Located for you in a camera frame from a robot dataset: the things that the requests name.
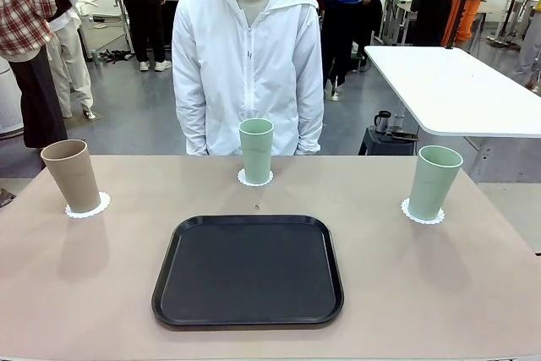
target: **white pants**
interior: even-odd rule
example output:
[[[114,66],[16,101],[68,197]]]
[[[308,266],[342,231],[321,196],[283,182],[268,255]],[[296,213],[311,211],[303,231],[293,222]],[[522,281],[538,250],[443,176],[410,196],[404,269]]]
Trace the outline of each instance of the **white pants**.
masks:
[[[47,43],[52,80],[57,90],[62,115],[66,118],[71,117],[70,78],[83,109],[90,110],[94,103],[90,90],[90,75],[77,33],[79,28],[77,23],[71,19],[65,27],[56,31],[56,35]]]
[[[526,36],[522,42],[521,53],[518,56],[518,66],[513,73],[513,79],[520,85],[527,84],[539,75],[541,63],[538,60],[541,53],[541,12],[536,12]]]

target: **brown cup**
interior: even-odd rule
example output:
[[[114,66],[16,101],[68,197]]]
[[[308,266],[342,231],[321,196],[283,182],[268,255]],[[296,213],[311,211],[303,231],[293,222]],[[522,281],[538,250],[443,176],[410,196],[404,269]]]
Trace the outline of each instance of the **brown cup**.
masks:
[[[92,211],[100,204],[88,145],[82,139],[66,139],[44,148],[41,159],[57,183],[73,213]]]

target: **tray rim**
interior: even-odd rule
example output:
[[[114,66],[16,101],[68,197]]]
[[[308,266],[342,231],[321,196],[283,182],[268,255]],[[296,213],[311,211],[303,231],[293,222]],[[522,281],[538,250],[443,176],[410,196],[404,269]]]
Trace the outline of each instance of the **tray rim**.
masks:
[[[277,217],[289,217],[290,219],[295,219],[298,223],[308,223],[312,224],[314,226],[317,226],[321,233],[323,234],[324,241],[325,241],[325,251],[327,256],[327,263],[329,265],[330,273],[331,273],[331,283],[333,287],[333,291],[335,294],[336,302],[335,306],[333,307],[332,311],[322,317],[319,318],[310,318],[306,321],[301,320],[291,320],[291,321],[281,321],[281,322],[264,322],[264,321],[246,321],[246,322],[220,322],[220,321],[212,321],[207,323],[200,323],[199,321],[193,322],[193,321],[184,321],[184,322],[178,322],[176,320],[172,320],[168,318],[163,310],[161,309],[161,299],[163,297],[163,293],[165,291],[165,287],[167,285],[167,279],[169,276],[169,270],[171,268],[171,264],[174,261],[177,250],[173,249],[178,245],[178,240],[180,239],[180,235],[182,232],[189,230],[192,227],[196,227],[200,224],[202,224],[204,219],[220,219],[221,221],[224,221],[224,223],[232,222],[232,219],[236,217],[242,217],[242,218],[259,218],[260,222],[266,219],[266,222],[269,222],[269,219],[271,218],[277,218]],[[163,260],[163,263],[161,264],[161,269],[158,274],[158,278],[156,280],[156,285],[154,288],[154,292],[152,293],[151,298],[151,307],[152,311],[154,312],[155,317],[163,324],[168,325],[170,327],[187,327],[187,328],[193,328],[193,327],[234,327],[234,326],[295,326],[295,325],[306,325],[306,326],[316,326],[316,325],[323,325],[325,323],[329,323],[332,320],[334,320],[341,312],[342,307],[344,305],[344,291],[342,288],[342,279],[340,277],[340,271],[338,269],[338,262],[336,261],[336,254],[334,250],[334,244],[332,241],[331,231],[329,228],[319,219],[316,219],[313,216],[308,215],[200,215],[200,216],[193,216],[189,219],[184,220],[181,222],[177,227],[175,227],[175,230],[172,233],[171,240],[169,241],[169,244],[167,246],[167,251]]]

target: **red plaid shirt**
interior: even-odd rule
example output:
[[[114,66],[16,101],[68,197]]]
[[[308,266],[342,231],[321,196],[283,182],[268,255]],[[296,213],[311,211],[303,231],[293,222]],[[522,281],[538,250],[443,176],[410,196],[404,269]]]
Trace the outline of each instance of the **red plaid shirt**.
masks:
[[[53,37],[46,19],[57,10],[54,0],[0,0],[0,52],[19,55]]]

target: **green cup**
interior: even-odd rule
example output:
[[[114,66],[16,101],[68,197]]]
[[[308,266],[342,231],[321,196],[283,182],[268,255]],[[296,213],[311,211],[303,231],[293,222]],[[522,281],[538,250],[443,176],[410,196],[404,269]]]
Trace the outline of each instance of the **green cup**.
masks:
[[[272,134],[274,124],[264,118],[249,118],[240,123],[246,180],[261,185],[271,177]]]
[[[408,206],[412,216],[425,221],[438,216],[463,162],[450,148],[427,145],[419,150]]]

